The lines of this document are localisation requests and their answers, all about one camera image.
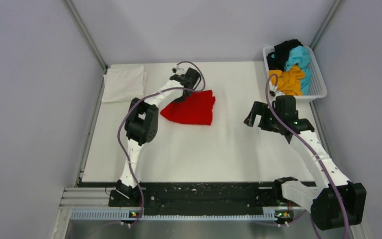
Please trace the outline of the red t shirt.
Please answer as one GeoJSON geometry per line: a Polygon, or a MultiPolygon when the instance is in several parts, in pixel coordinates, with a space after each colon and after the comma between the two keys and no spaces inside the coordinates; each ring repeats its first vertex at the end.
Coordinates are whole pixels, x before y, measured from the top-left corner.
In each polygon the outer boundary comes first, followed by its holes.
{"type": "Polygon", "coordinates": [[[168,104],[160,115],[179,124],[211,125],[215,101],[212,90],[193,93],[183,102],[168,104]]]}

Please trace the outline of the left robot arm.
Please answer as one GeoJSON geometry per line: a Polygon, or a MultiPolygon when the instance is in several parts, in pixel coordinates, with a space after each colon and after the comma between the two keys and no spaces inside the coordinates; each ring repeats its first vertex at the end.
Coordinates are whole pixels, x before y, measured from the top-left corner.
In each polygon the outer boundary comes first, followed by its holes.
{"type": "Polygon", "coordinates": [[[138,203],[140,198],[140,180],[136,176],[140,151],[150,143],[158,131],[160,110],[172,102],[182,102],[197,91],[200,82],[205,85],[205,79],[198,67],[187,70],[176,66],[173,75],[158,91],[134,98],[127,115],[120,127],[124,127],[127,146],[118,137],[118,142],[126,156],[123,172],[116,183],[116,191],[121,200],[128,206],[138,203]]]}

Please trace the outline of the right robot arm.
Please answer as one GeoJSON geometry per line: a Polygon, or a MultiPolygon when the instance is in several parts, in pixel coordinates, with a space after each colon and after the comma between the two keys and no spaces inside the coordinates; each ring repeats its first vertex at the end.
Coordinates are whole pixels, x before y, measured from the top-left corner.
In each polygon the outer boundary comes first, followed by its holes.
{"type": "Polygon", "coordinates": [[[322,146],[308,119],[300,118],[293,96],[276,96],[266,103],[255,101],[244,124],[253,127],[260,116],[261,130],[282,135],[303,160],[316,188],[294,177],[276,179],[272,200],[278,205],[292,201],[311,214],[318,229],[325,231],[359,225],[363,220],[367,191],[352,182],[322,146]]]}

